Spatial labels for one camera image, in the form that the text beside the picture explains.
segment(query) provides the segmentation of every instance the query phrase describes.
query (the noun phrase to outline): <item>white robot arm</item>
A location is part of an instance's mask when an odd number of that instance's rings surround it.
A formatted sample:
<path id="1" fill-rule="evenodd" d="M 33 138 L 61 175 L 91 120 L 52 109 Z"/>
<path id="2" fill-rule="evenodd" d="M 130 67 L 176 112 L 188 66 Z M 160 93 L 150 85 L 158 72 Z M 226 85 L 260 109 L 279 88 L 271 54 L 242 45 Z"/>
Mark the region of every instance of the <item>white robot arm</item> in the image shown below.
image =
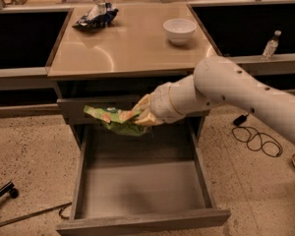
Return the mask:
<path id="1" fill-rule="evenodd" d="M 295 145 L 295 95 L 260 83 L 223 57 L 208 57 L 194 75 L 159 86 L 150 95 L 149 111 L 158 124 L 173 123 L 222 103 L 255 115 Z"/>

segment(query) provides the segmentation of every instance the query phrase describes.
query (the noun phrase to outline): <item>terrazzo floor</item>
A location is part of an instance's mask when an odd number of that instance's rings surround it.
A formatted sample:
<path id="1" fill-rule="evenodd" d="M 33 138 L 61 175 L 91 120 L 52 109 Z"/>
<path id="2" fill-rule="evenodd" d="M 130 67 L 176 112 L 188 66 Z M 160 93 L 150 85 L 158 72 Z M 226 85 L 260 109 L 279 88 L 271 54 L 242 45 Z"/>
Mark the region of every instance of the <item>terrazzo floor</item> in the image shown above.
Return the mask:
<path id="1" fill-rule="evenodd" d="M 231 216 L 221 227 L 143 233 L 143 236 L 295 236 L 295 147 L 253 116 L 246 125 L 272 134 L 281 157 L 250 151 L 232 136 L 243 111 L 213 109 L 200 146 L 215 201 Z M 10 180 L 20 195 L 0 199 L 0 222 L 71 202 L 80 152 L 56 106 L 0 108 L 0 188 Z M 58 210 L 0 227 L 0 236 L 56 236 Z"/>

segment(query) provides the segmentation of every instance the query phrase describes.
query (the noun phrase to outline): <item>bowl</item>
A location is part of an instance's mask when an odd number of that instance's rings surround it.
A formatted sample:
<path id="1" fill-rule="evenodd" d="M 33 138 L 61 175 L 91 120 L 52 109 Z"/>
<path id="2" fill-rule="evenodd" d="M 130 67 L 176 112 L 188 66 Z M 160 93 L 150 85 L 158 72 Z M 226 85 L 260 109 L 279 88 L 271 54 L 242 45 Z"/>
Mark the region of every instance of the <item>bowl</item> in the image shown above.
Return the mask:
<path id="1" fill-rule="evenodd" d="M 169 41 L 175 45 L 187 43 L 193 36 L 197 25 L 185 19 L 171 19 L 164 24 L 164 29 Z"/>

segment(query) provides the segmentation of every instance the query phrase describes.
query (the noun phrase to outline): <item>gray cabinet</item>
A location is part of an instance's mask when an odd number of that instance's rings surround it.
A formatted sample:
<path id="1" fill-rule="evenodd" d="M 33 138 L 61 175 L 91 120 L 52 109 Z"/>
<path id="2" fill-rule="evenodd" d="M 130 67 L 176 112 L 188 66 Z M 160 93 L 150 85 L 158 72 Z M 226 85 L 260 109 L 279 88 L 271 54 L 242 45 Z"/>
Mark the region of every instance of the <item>gray cabinet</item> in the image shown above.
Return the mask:
<path id="1" fill-rule="evenodd" d="M 70 219 L 61 235 L 131 235 L 222 225 L 198 137 L 207 112 L 141 137 L 118 136 L 84 113 L 84 106 L 131 109 L 146 93 L 176 76 L 63 80 L 58 105 L 81 148 Z"/>

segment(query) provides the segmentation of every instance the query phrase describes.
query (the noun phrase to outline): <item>gray drawer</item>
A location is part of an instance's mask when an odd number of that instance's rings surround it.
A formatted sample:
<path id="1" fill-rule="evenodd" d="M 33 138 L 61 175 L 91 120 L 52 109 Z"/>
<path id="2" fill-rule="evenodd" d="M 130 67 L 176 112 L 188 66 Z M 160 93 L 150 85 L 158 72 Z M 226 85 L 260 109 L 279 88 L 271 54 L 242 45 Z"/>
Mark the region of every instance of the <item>gray drawer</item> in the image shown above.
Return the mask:
<path id="1" fill-rule="evenodd" d="M 61 235 L 111 236 L 220 226 L 192 125 L 154 127 L 142 137 L 88 125 L 71 217 Z"/>
<path id="2" fill-rule="evenodd" d="M 95 123 L 93 117 L 84 113 L 85 105 L 94 107 L 116 107 L 129 110 L 140 100 L 137 94 L 110 95 L 85 98 L 59 98 L 58 106 L 67 124 Z"/>

